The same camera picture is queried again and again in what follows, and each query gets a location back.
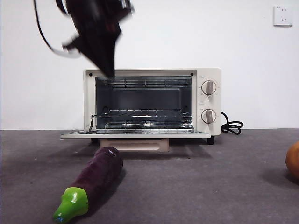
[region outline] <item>eggplant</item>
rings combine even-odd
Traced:
[[[99,149],[61,196],[61,204],[53,215],[53,221],[64,224],[92,210],[118,178],[122,166],[123,161],[116,148]]]

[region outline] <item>power cord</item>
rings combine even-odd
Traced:
[[[65,51],[62,51],[62,50],[57,50],[55,48],[53,48],[49,42],[47,41],[46,37],[43,35],[43,31],[42,31],[42,28],[41,28],[41,24],[39,22],[39,16],[38,16],[38,12],[37,12],[37,6],[36,6],[36,0],[33,0],[33,5],[34,5],[34,12],[36,14],[36,23],[37,23],[37,27],[38,27],[38,31],[40,33],[40,35],[42,36],[42,39],[43,41],[46,43],[46,45],[49,47],[49,49],[57,54],[57,55],[60,55],[60,56],[63,56],[63,57],[68,57],[68,58],[78,58],[80,57],[80,54],[79,53],[66,53]]]
[[[226,119],[226,124],[221,125],[221,131],[224,133],[234,133],[234,134],[241,134],[241,128],[244,126],[244,124],[240,121],[229,121],[227,115],[224,112],[221,112],[221,114]]]

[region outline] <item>orange fruit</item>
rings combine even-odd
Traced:
[[[285,158],[290,173],[299,179],[299,141],[291,146]]]

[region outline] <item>gray carpet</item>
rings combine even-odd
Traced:
[[[1,223],[50,224],[64,189],[91,159],[63,131],[1,131]],[[171,140],[169,153],[122,153],[119,180],[71,224],[296,224],[299,182],[285,153],[299,129]]]

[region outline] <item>wall outlet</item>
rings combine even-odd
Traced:
[[[274,6],[274,26],[290,27],[292,25],[291,7]]]

